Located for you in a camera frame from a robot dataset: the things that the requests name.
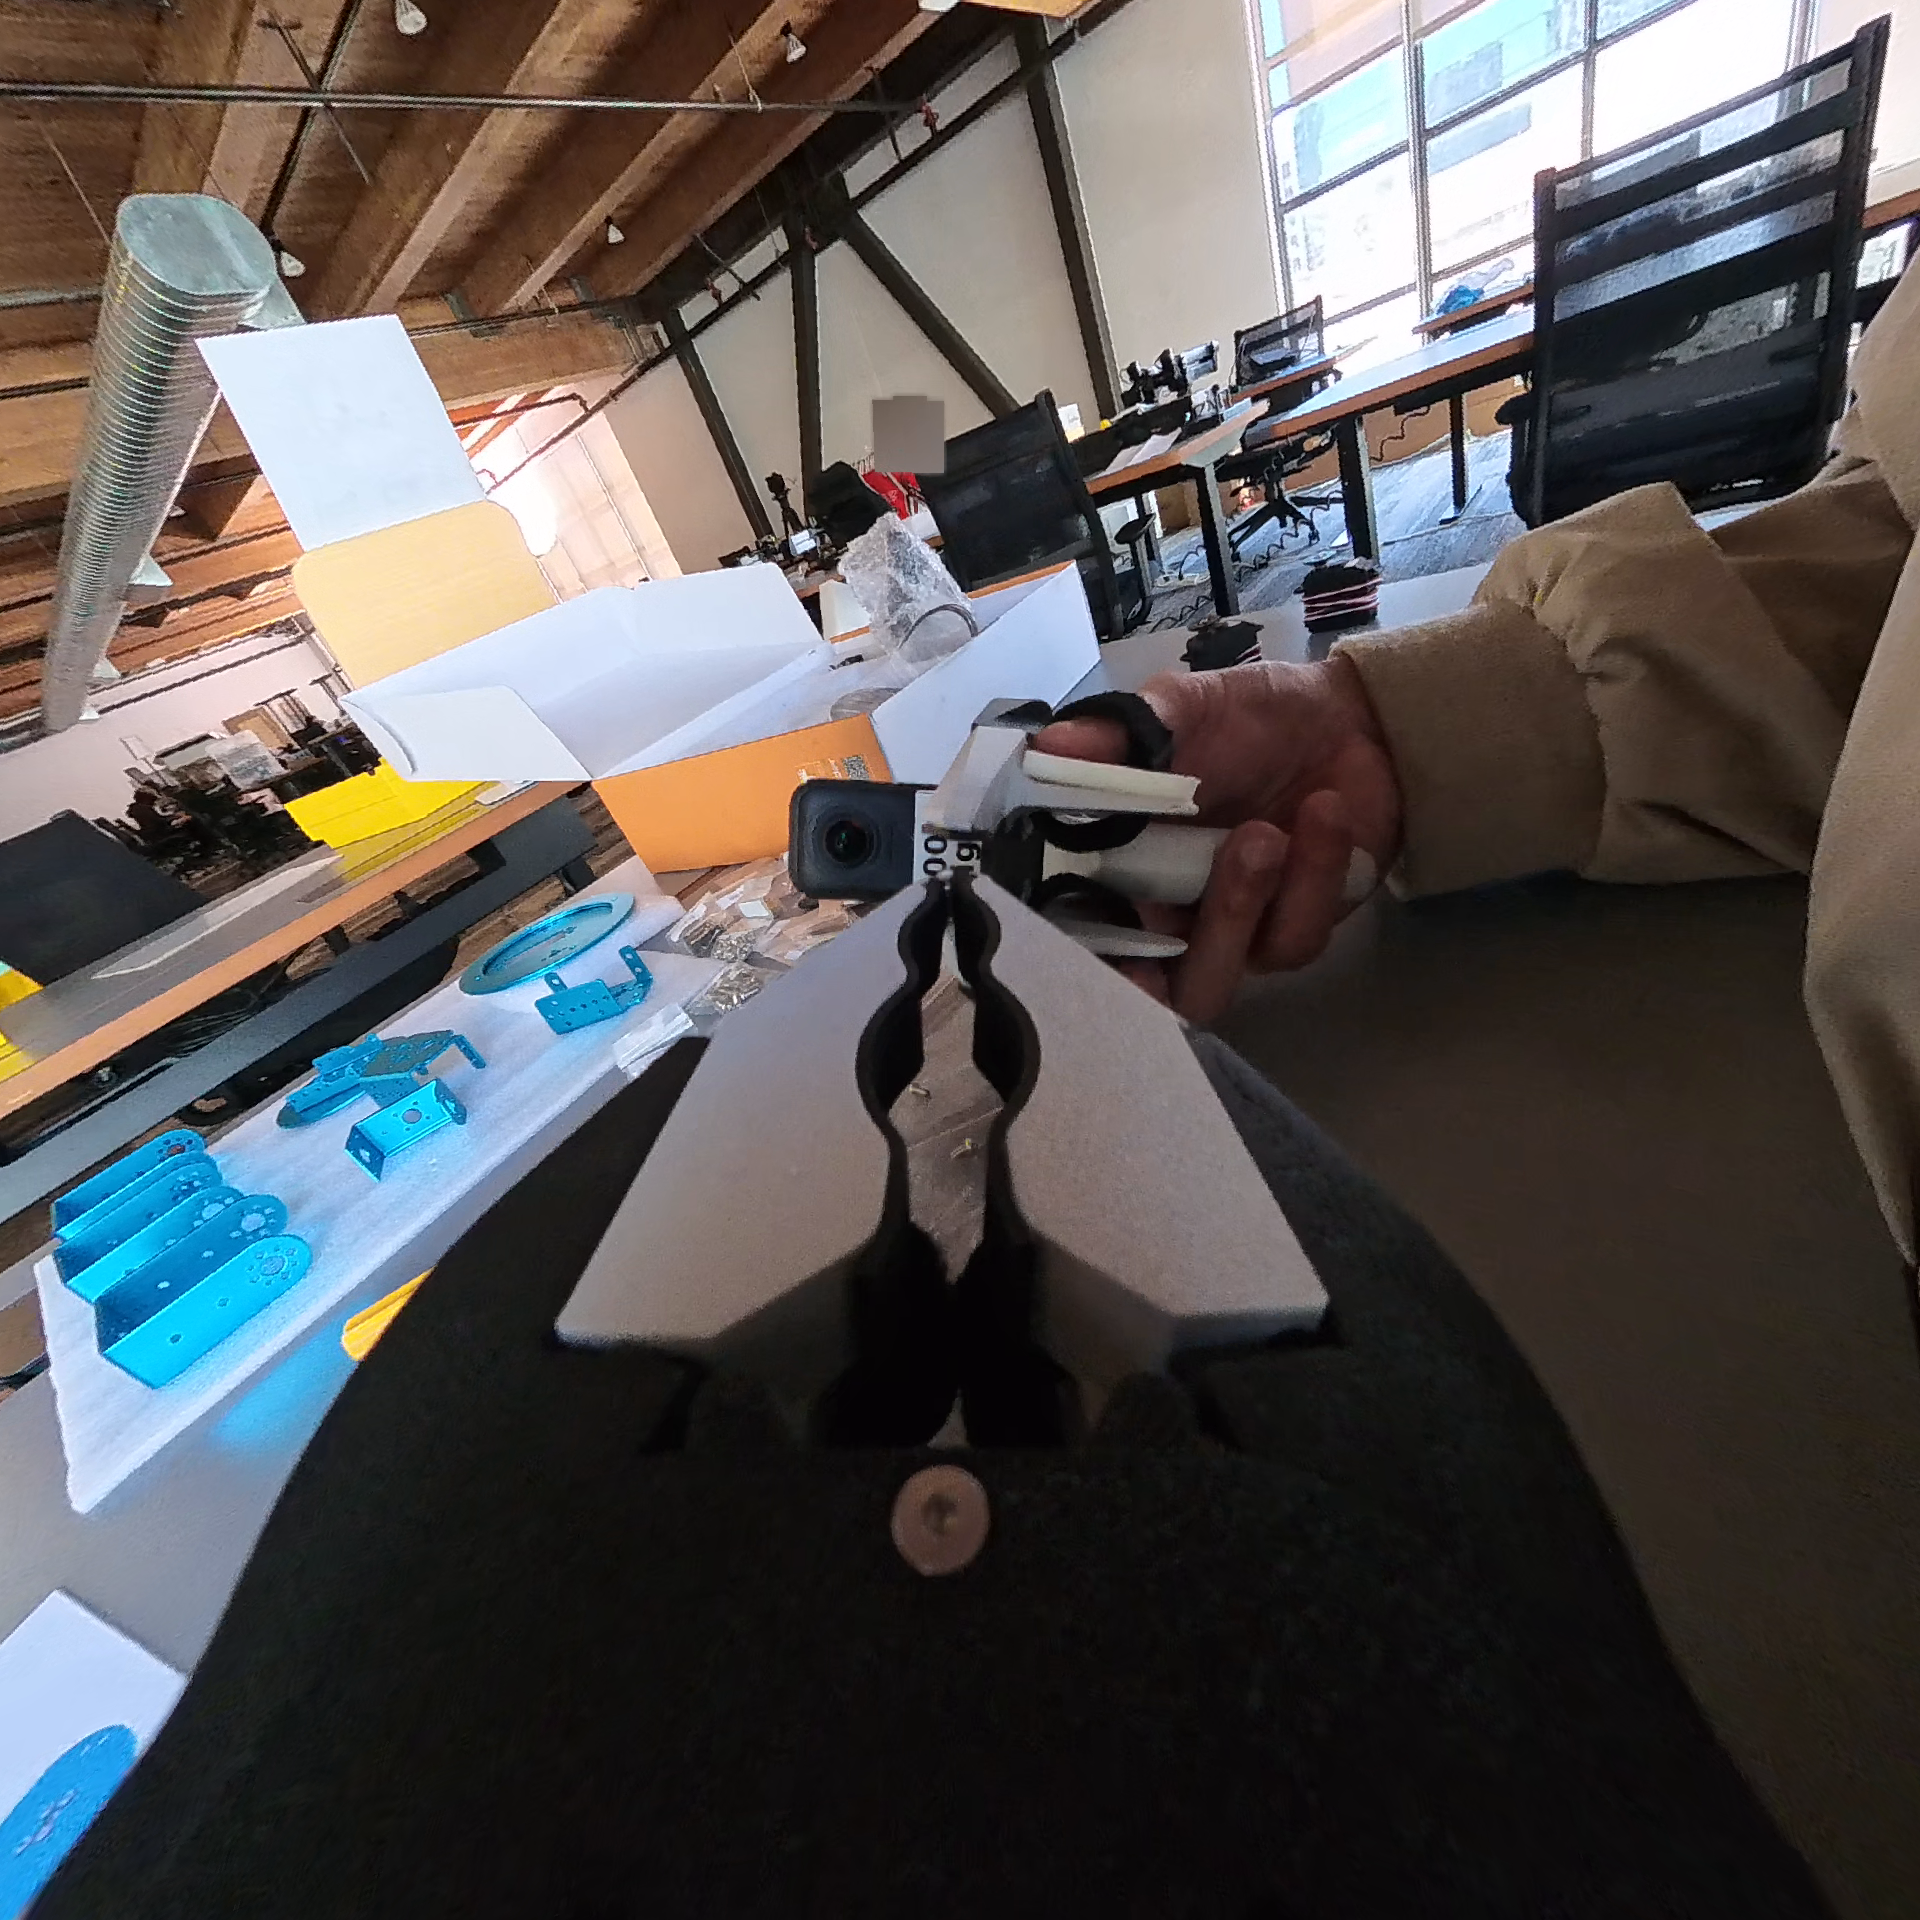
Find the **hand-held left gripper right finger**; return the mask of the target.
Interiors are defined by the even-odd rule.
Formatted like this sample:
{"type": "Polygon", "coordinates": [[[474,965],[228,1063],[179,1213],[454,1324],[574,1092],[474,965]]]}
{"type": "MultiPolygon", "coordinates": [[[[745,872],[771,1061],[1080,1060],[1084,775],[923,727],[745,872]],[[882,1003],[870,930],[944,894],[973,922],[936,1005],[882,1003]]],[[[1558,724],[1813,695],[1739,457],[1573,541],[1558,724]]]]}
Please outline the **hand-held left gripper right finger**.
{"type": "Polygon", "coordinates": [[[956,962],[997,1097],[978,1248],[1019,1335],[1078,1384],[1318,1335],[1329,1293],[1182,1021],[981,876],[956,962]]]}

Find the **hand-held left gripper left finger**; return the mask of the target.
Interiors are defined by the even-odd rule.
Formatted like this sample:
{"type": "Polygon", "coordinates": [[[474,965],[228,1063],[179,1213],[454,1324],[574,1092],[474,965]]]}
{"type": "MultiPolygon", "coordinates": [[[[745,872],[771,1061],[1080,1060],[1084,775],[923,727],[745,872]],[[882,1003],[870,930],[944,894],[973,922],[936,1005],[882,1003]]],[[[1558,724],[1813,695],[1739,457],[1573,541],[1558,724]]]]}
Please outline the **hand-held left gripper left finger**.
{"type": "Polygon", "coordinates": [[[891,1110],[923,1063],[947,888],[908,886],[698,1056],[554,1331],[690,1362],[863,1362],[947,1329],[891,1110]]]}

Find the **person's right forearm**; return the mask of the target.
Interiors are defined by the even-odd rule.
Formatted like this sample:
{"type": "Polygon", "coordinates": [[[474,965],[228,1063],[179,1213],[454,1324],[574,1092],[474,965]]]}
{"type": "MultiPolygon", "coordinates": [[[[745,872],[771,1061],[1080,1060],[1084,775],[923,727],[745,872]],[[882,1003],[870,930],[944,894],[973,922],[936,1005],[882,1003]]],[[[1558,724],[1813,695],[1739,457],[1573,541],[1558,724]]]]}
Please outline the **person's right forearm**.
{"type": "Polygon", "coordinates": [[[1402,794],[1394,888],[1915,879],[1918,303],[1813,480],[1722,526],[1648,483],[1509,541],[1471,604],[1342,644],[1402,794]]]}

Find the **person's right hand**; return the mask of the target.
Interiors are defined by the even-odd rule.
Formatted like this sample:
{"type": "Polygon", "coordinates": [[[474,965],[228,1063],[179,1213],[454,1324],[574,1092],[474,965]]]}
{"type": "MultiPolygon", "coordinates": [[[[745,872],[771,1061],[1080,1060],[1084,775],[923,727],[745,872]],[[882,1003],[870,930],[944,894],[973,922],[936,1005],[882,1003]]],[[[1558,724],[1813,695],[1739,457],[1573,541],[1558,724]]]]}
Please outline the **person's right hand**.
{"type": "Polygon", "coordinates": [[[1182,954],[1120,972],[1177,1018],[1211,1023],[1247,977],[1328,950],[1360,902],[1348,894],[1356,854],[1377,882],[1397,857],[1402,791],[1343,655],[1157,673],[1140,697],[1170,732],[1170,770],[1196,781],[1200,822],[1223,839],[1198,904],[1140,906],[1182,954]]]}

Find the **pile of small parts bags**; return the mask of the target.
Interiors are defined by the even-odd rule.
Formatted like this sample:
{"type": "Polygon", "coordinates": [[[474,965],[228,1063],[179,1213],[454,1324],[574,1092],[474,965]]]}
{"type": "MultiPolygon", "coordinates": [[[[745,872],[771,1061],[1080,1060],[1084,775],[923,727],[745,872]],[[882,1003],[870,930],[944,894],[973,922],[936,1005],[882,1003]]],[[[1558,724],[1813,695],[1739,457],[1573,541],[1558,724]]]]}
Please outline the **pile of small parts bags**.
{"type": "Polygon", "coordinates": [[[714,876],[643,959],[647,1007],[612,1042],[613,1068],[636,1080],[668,1047],[716,1027],[856,919],[847,902],[800,889],[783,856],[714,876]]]}

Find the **orange white cardboard box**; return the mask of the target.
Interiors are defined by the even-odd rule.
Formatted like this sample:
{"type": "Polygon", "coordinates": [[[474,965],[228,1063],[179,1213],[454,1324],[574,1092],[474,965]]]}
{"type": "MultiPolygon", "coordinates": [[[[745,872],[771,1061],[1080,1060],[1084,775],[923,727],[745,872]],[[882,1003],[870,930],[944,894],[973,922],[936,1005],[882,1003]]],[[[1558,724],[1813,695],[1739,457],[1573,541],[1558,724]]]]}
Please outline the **orange white cardboard box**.
{"type": "Polygon", "coordinates": [[[932,783],[988,704],[1061,702],[1098,660],[1072,565],[973,595],[973,632],[930,618],[957,645],[904,684],[766,562],[555,598],[396,317],[197,351],[300,541],[341,707],[396,775],[592,783],[656,867],[777,852],[807,775],[932,783]]]}

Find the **bubble wrapped black item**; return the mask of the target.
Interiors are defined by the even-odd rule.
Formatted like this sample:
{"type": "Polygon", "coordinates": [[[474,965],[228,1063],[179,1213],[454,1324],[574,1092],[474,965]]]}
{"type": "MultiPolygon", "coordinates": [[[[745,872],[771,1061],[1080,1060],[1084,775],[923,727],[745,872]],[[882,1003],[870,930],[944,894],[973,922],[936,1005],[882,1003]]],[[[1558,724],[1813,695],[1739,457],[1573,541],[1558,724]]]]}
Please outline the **bubble wrapped black item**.
{"type": "Polygon", "coordinates": [[[952,658],[981,632],[979,613],[947,563],[895,514],[858,533],[838,570],[867,615],[879,664],[908,677],[952,658]]]}

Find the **assembly guide booklet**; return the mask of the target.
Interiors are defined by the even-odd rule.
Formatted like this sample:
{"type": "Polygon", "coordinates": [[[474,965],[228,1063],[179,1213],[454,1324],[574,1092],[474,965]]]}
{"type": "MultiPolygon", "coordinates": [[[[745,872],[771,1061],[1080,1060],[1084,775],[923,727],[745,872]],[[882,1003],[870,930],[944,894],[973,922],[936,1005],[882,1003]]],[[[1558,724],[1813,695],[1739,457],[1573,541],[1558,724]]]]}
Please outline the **assembly guide booklet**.
{"type": "Polygon", "coordinates": [[[169,1717],[184,1675],[64,1591],[2,1644],[2,1913],[27,1913],[169,1717]]]}

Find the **large window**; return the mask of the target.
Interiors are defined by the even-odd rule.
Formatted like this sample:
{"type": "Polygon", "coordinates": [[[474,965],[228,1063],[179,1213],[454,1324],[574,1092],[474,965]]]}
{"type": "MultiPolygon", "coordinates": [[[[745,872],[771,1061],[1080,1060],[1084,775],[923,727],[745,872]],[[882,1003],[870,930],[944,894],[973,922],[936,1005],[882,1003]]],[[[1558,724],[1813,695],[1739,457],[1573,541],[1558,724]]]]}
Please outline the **large window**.
{"type": "Polygon", "coordinates": [[[1531,264],[1531,180],[1610,153],[1888,17],[1872,182],[1915,163],[1915,4],[1252,1],[1276,284],[1356,366],[1531,264]]]}

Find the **black mesh office chair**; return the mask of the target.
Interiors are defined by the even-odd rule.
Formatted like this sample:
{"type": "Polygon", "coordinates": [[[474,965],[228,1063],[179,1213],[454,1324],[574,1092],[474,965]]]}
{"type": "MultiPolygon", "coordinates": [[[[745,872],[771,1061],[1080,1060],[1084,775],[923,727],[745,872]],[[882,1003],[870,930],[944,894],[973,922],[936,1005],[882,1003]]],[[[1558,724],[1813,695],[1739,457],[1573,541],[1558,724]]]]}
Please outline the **black mesh office chair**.
{"type": "Polygon", "coordinates": [[[1531,184],[1531,358],[1506,485],[1528,527],[1648,483],[1692,510],[1825,457],[1857,321],[1892,19],[1531,184]]]}

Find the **blue perforated metal bracket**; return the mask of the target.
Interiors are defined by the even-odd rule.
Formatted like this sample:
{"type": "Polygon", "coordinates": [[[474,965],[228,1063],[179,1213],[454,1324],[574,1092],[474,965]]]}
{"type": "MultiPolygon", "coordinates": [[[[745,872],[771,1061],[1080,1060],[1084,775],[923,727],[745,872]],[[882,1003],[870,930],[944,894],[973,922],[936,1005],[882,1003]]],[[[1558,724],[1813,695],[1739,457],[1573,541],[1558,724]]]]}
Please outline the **blue perforated metal bracket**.
{"type": "Polygon", "coordinates": [[[626,976],[581,977],[568,982],[561,972],[545,972],[543,994],[533,1002],[539,1019],[555,1036],[569,1036],[592,1026],[620,1019],[647,1002],[654,991],[654,974],[640,950],[621,946],[618,951],[626,976]]]}

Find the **small blue metal bracket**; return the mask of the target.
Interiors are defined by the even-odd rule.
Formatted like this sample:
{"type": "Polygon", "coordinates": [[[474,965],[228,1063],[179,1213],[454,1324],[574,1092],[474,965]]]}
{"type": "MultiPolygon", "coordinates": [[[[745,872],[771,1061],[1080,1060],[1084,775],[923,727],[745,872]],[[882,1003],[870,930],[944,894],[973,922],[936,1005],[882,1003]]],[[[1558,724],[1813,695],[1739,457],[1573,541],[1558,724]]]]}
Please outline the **small blue metal bracket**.
{"type": "Polygon", "coordinates": [[[439,1075],[432,1075],[402,1085],[391,1100],[359,1116],[344,1146],[352,1164],[374,1181],[384,1181],[405,1153],[466,1123],[466,1103],[439,1075]]]}

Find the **blue U-shaped metal bracket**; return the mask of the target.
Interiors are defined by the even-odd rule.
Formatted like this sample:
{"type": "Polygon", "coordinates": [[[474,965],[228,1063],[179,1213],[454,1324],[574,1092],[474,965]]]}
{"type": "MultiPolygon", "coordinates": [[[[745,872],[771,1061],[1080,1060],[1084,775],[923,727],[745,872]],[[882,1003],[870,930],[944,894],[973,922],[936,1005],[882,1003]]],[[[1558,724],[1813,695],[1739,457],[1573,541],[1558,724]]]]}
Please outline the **blue U-shaped metal bracket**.
{"type": "Polygon", "coordinates": [[[205,1155],[205,1140],[194,1128],[169,1128],[104,1164],[52,1204],[52,1235],[61,1238],[88,1213],[107,1207],[120,1194],[156,1170],[181,1157],[205,1155]]]}
{"type": "Polygon", "coordinates": [[[223,1235],[278,1234],[287,1220],[275,1195],[241,1194],[223,1184],[184,1194],[165,1207],[158,1207],[158,1200],[158,1192],[147,1194],[114,1209],[95,1229],[60,1241],[54,1256],[60,1282],[92,1304],[204,1229],[213,1229],[212,1241],[221,1243],[223,1235]]]}
{"type": "Polygon", "coordinates": [[[252,1235],[195,1251],[186,1241],[114,1283],[93,1306],[101,1359],[146,1388],[165,1388],[300,1283],[305,1238],[252,1235]]]}

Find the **silver ventilation duct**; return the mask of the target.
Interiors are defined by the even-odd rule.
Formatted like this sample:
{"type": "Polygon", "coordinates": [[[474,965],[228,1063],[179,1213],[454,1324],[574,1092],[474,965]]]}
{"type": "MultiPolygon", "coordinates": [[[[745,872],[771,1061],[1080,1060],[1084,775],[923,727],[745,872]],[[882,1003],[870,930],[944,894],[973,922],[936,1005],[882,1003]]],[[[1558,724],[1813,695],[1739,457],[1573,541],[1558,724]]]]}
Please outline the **silver ventilation duct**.
{"type": "Polygon", "coordinates": [[[46,732],[84,720],[125,610],[169,586],[156,539],[220,399],[197,342],[300,323],[273,245],[237,206],[120,201],[40,671],[46,732]]]}

